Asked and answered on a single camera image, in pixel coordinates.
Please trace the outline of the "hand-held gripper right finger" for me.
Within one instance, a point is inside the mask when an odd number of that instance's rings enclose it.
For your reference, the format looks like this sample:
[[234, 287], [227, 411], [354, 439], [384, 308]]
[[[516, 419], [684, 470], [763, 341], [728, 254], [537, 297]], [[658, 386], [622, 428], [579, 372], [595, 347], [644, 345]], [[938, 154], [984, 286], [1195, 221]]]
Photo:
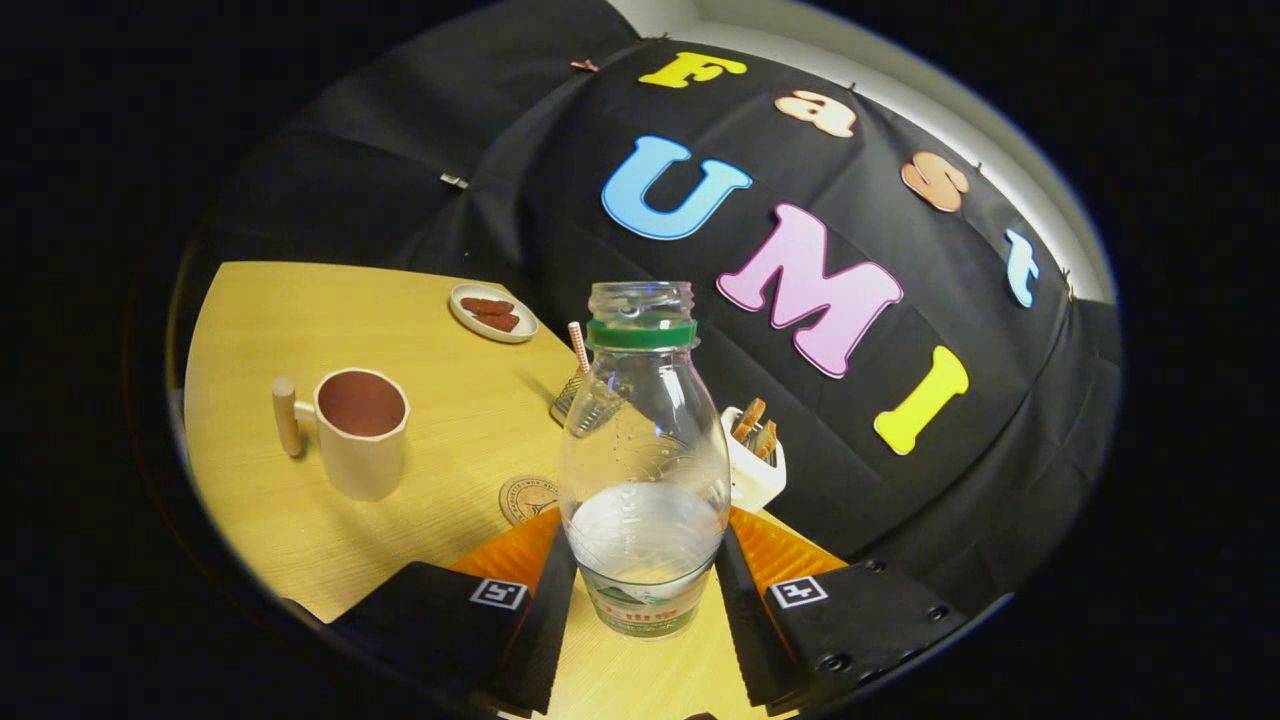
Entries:
[[736, 507], [716, 570], [748, 700], [771, 716], [865, 697], [970, 621], [892, 564], [845, 562]]

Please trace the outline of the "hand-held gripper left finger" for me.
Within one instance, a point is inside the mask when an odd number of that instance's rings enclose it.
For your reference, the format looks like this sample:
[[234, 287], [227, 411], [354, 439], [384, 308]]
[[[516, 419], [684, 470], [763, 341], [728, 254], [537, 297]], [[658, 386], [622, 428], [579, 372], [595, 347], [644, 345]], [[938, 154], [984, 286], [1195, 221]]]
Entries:
[[575, 575], [547, 509], [449, 568], [404, 565], [328, 626], [413, 682], [531, 717], [549, 708]]

